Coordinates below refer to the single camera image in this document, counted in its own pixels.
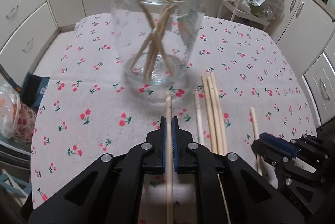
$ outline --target glass jar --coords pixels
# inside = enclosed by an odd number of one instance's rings
[[[203,0],[113,0],[112,28],[126,74],[149,85],[178,78],[203,16]]]

